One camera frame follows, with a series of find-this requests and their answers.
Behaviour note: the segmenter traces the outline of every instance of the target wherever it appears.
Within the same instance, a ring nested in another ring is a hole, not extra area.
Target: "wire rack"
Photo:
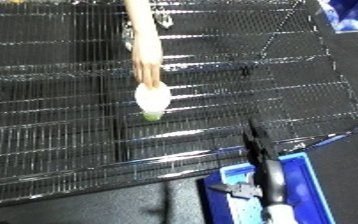
[[[274,141],[358,125],[303,1],[160,1],[162,79],[147,122],[134,102],[119,1],[0,3],[0,204],[125,187],[244,162],[259,115]]]

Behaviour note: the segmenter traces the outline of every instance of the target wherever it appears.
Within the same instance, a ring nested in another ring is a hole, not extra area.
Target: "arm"
[[[125,0],[134,30],[132,60],[138,82],[148,88],[158,87],[162,47],[148,0]]]

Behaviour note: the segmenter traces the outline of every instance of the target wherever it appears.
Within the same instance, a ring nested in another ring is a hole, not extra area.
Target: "black surface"
[[[333,35],[326,29],[324,37],[358,97],[358,34]],[[358,223],[358,135],[309,155],[337,223]],[[0,208],[0,222],[161,223],[169,214],[166,223],[203,223],[195,178],[169,185],[168,211],[161,209],[165,203],[160,183]]]

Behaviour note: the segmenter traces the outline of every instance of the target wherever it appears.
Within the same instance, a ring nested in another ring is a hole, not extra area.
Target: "blue object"
[[[287,181],[288,201],[294,207],[299,224],[334,224],[331,211],[326,203],[305,153],[287,155],[281,158]],[[240,164],[221,168],[204,179],[212,219],[215,224],[261,224],[262,207],[259,200],[232,198],[208,186],[217,183],[235,184],[245,181],[246,174],[254,167]]]
[[[319,0],[335,32],[358,32],[358,0]]]

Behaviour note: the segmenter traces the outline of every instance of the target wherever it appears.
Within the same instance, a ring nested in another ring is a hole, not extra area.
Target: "finger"
[[[139,63],[133,64],[133,75],[138,83],[142,83],[142,69],[139,66]]]
[[[143,66],[142,75],[142,82],[146,85],[147,88],[151,89],[153,87],[153,81],[151,79],[150,66]]]
[[[158,88],[160,86],[160,79],[161,79],[160,64],[153,65],[151,70],[151,79],[152,79],[153,87]]]

